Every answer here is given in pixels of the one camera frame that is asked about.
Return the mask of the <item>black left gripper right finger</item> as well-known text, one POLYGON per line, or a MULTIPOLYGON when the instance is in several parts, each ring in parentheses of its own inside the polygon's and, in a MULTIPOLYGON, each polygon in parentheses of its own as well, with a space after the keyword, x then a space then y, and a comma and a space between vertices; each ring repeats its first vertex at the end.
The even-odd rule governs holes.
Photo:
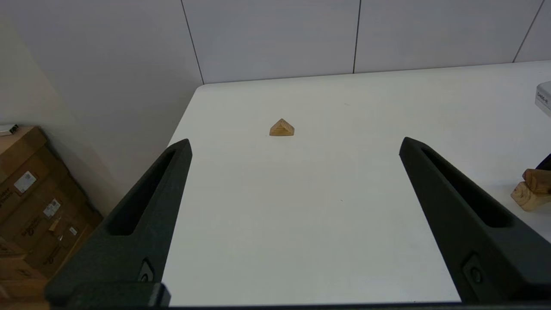
POLYGON ((399 156, 463 302, 550 302, 549 241, 425 143, 399 156))

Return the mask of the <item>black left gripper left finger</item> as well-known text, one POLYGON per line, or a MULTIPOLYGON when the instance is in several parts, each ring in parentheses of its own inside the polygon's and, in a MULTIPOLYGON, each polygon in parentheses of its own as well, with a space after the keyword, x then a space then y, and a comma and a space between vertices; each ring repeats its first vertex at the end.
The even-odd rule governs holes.
POLYGON ((71 294, 82 284, 139 281, 144 265, 159 281, 192 161, 188 139, 163 151, 45 288, 71 294))

